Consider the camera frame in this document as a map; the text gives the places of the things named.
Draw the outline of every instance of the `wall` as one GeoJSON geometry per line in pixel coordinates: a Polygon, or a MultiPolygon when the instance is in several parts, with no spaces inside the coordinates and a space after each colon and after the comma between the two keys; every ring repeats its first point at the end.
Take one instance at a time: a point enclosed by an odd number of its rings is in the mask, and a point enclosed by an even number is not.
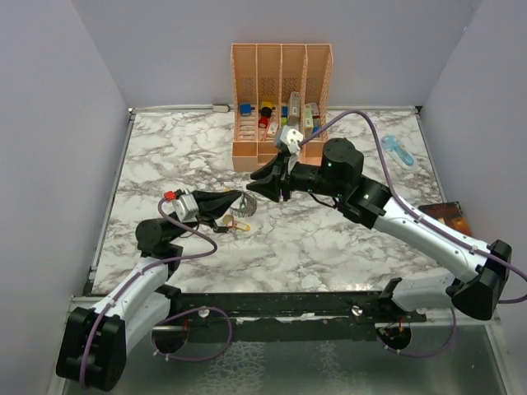
{"type": "Polygon", "coordinates": [[[128,113],[68,0],[2,2],[0,51],[0,392],[41,394],[128,113]]]}
{"type": "MultiPolygon", "coordinates": [[[[477,237],[504,239],[527,271],[527,2],[484,0],[422,111],[437,170],[477,237]]],[[[517,276],[505,297],[527,292],[517,276]]],[[[527,388],[527,304],[501,306],[527,388]]]]}
{"type": "Polygon", "coordinates": [[[73,0],[131,106],[232,102],[234,42],[329,42],[333,105],[422,105],[480,0],[73,0]]]}

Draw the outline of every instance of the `blue object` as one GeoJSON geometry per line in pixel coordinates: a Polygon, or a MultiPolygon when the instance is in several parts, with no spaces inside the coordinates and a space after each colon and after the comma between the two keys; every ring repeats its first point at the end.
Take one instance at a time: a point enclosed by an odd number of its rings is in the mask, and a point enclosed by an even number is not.
{"type": "Polygon", "coordinates": [[[240,105],[240,114],[242,117],[250,115],[250,103],[242,103],[240,105]]]}
{"type": "Polygon", "coordinates": [[[403,143],[396,140],[395,136],[391,134],[384,136],[380,140],[380,143],[386,151],[395,152],[405,165],[412,166],[415,163],[413,157],[404,149],[403,143]]]}

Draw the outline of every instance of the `marble table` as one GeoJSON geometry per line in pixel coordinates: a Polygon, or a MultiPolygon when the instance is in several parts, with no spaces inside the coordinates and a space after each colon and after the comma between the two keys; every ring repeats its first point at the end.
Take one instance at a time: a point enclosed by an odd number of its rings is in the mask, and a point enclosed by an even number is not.
{"type": "MultiPolygon", "coordinates": [[[[367,113],[381,136],[395,135],[417,157],[419,167],[412,172],[386,156],[399,194],[413,205],[441,202],[414,111],[367,113]]],[[[339,111],[330,112],[329,119],[336,114],[339,111]]],[[[139,257],[135,227],[159,216],[156,207],[165,191],[222,191],[249,182],[248,174],[232,169],[233,124],[233,113],[137,114],[93,294],[112,291],[133,268],[139,257]]],[[[371,133],[361,118],[346,117],[329,129],[329,136],[353,142],[366,157],[364,174],[384,181],[371,133]]],[[[417,250],[355,225],[307,195],[295,193],[282,203],[259,197],[258,204],[256,214],[244,220],[250,232],[216,235],[205,229],[217,241],[217,253],[184,261],[168,283],[186,292],[379,290],[393,277],[423,277],[442,270],[417,250]]],[[[196,236],[177,243],[184,246],[184,254],[210,248],[196,236]]]]}

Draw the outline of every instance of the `peach plastic organizer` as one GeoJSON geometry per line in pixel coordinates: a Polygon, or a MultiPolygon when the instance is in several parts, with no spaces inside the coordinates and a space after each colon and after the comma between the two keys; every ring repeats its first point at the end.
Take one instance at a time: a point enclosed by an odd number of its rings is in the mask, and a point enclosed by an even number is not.
{"type": "MultiPolygon", "coordinates": [[[[330,44],[233,44],[231,48],[232,90],[235,129],[232,164],[235,171],[255,171],[276,154],[273,136],[264,138],[258,125],[259,103],[273,103],[274,120],[280,125],[281,106],[291,92],[301,94],[300,132],[304,133],[304,104],[317,103],[320,126],[326,122],[333,53],[330,44]],[[250,103],[250,116],[241,116],[239,104],[250,103]]],[[[311,140],[302,150],[300,162],[320,165],[322,146],[328,134],[311,140]]]]}

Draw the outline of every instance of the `marble tabletop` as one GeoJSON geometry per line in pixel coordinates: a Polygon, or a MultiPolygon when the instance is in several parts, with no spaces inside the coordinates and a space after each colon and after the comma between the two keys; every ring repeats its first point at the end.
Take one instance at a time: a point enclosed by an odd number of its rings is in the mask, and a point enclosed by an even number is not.
{"type": "MultiPolygon", "coordinates": [[[[393,134],[417,158],[408,171],[386,156],[394,185],[413,205],[441,202],[430,158],[412,109],[367,111],[381,136],[393,134]]],[[[339,111],[330,111],[331,119],[339,111]]],[[[137,114],[100,255],[93,294],[111,292],[135,266],[136,225],[156,218],[157,203],[178,188],[222,191],[243,188],[248,174],[232,169],[234,114],[162,112],[137,114]]],[[[366,122],[344,118],[329,137],[346,137],[365,155],[364,174],[384,181],[366,122]]],[[[185,292],[380,290],[393,277],[439,273],[430,258],[391,236],[368,230],[294,193],[290,202],[258,197],[258,210],[243,219],[249,232],[224,235],[203,229],[218,244],[207,258],[183,261],[168,280],[185,292]]],[[[209,250],[196,236],[178,239],[184,254],[209,250]]]]}

